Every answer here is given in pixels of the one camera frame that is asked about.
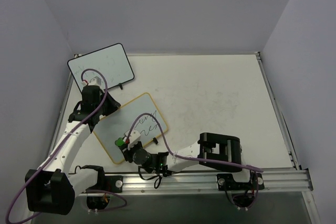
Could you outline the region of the yellow framed whiteboard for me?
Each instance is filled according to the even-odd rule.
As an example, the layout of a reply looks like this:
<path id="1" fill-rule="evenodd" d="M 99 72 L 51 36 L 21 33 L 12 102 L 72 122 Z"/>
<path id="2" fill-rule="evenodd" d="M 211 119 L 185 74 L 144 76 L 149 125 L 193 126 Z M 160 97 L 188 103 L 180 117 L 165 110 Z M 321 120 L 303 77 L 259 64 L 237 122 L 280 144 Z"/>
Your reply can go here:
<path id="1" fill-rule="evenodd" d="M 115 141 L 124 137 L 125 133 L 135 123 L 134 129 L 141 134 L 141 142 L 145 147 L 154 138 L 161 136 L 157 125 L 158 120 L 163 132 L 169 127 L 151 95 L 147 92 L 121 106 L 116 112 L 103 117 L 94 127 L 94 135 L 114 164 L 121 164 L 124 157 Z"/>

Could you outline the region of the green whiteboard eraser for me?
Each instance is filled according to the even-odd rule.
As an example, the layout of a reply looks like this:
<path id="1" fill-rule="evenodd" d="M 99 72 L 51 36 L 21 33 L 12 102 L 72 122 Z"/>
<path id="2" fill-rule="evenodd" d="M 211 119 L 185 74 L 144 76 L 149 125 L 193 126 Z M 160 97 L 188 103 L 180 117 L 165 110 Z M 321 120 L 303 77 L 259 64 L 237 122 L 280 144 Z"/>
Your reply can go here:
<path id="1" fill-rule="evenodd" d="M 116 146 L 122 146 L 124 144 L 124 139 L 122 137 L 118 138 L 116 141 L 115 141 L 115 145 Z"/>

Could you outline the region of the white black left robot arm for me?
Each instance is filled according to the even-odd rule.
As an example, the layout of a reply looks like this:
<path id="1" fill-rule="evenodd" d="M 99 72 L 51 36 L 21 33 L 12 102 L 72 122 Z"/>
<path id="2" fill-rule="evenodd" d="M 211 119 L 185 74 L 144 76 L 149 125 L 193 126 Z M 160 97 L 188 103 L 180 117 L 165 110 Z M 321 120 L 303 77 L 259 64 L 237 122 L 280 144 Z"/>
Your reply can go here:
<path id="1" fill-rule="evenodd" d="M 86 190 L 107 188 L 103 167 L 85 165 L 69 176 L 73 161 L 101 116 L 117 111 L 120 103 L 97 84 L 84 86 L 82 99 L 70 114 L 65 131 L 50 156 L 25 176 L 28 209 L 33 212 L 66 215 L 75 198 Z"/>

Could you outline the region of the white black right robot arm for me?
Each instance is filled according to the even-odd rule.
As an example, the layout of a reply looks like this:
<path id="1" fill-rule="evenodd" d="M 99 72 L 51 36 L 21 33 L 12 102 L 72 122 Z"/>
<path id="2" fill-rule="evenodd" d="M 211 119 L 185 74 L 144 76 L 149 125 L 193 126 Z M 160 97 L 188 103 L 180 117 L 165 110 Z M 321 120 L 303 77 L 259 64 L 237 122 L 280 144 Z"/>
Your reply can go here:
<path id="1" fill-rule="evenodd" d="M 169 177 L 182 170 L 202 165 L 222 172 L 235 173 L 233 182 L 244 189 L 252 182 L 251 174 L 242 169 L 242 149 L 240 139 L 234 136 L 215 133 L 202 133 L 195 143 L 176 152 L 146 151 L 140 141 L 138 131 L 130 137 L 120 137 L 115 145 L 121 151 L 126 162 L 135 163 L 138 172 L 144 170 L 155 176 Z"/>

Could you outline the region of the black framed whiteboard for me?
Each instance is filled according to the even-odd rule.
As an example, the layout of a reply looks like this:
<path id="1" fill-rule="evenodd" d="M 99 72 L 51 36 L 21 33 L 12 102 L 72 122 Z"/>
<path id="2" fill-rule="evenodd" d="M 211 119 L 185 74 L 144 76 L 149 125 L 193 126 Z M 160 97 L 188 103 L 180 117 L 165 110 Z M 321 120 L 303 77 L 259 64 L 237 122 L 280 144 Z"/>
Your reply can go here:
<path id="1" fill-rule="evenodd" d="M 83 80 L 90 81 L 97 76 L 97 73 L 92 69 L 99 71 L 105 77 L 109 89 L 135 78 L 121 43 L 70 59 L 67 65 L 80 91 L 83 89 Z"/>

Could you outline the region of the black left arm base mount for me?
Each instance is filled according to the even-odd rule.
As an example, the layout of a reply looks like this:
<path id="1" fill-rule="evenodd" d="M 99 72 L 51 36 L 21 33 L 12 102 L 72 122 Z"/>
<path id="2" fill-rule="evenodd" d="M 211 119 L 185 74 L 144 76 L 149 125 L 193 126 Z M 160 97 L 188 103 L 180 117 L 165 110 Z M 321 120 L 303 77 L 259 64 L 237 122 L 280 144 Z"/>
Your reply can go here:
<path id="1" fill-rule="evenodd" d="M 89 188 L 89 193 L 99 193 L 100 196 L 87 196 L 86 207 L 95 212 L 110 211 L 123 208 L 127 200 L 119 195 L 123 188 L 123 176 L 106 176 L 103 185 Z"/>

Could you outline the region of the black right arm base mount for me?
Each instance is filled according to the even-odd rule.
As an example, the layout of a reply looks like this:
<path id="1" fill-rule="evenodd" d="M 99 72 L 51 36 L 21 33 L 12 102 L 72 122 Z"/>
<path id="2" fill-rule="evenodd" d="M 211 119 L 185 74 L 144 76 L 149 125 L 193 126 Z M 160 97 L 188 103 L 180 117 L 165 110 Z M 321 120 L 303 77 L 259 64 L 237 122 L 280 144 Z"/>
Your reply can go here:
<path id="1" fill-rule="evenodd" d="M 265 189 L 261 173 L 251 172 L 247 182 L 236 182 L 233 174 L 217 174 L 217 187 L 223 191 L 229 203 L 238 210 L 249 210 L 259 195 Z"/>

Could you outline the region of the aluminium right side rail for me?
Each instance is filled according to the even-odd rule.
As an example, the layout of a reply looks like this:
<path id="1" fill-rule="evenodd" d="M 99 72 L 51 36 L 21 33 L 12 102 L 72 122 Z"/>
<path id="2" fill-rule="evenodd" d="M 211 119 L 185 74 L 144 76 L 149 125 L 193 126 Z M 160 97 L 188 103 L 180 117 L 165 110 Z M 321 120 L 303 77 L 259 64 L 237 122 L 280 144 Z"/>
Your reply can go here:
<path id="1" fill-rule="evenodd" d="M 297 154 L 296 154 L 296 151 L 295 151 L 295 147 L 293 145 L 293 141 L 292 141 L 290 133 L 288 131 L 286 120 L 283 116 L 283 113 L 280 109 L 280 106 L 278 104 L 276 96 L 275 96 L 275 94 L 272 90 L 272 87 L 271 87 L 270 82 L 267 78 L 266 72 L 264 70 L 260 51 L 256 52 L 256 59 L 258 61 L 261 74 L 263 76 L 263 79 L 264 79 L 269 97 L 271 99 L 271 104 L 273 106 L 273 109 L 274 109 L 274 112 L 275 112 L 275 115 L 276 115 L 276 118 L 277 118 L 277 121 L 278 121 L 278 124 L 279 124 L 279 127 L 280 127 L 280 131 L 281 131 L 283 140 L 285 142 L 285 145 L 286 145 L 289 157 L 291 159 L 292 165 L 296 170 L 302 170 L 302 167 L 301 167 L 301 165 L 298 161 L 298 158 L 297 158 Z"/>

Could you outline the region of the aluminium table frame rail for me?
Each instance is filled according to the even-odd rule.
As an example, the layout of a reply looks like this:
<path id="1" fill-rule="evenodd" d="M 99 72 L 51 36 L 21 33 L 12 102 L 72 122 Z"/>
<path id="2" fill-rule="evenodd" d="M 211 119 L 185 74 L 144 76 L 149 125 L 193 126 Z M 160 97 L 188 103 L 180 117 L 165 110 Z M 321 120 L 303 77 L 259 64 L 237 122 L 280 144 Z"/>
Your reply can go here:
<path id="1" fill-rule="evenodd" d="M 162 179 L 158 189 L 153 180 L 142 180 L 137 173 L 119 173 L 123 177 L 122 195 L 214 195 L 220 194 L 218 172 L 184 172 Z M 260 193 L 312 191 L 307 170 L 267 170 L 262 174 L 264 189 Z"/>

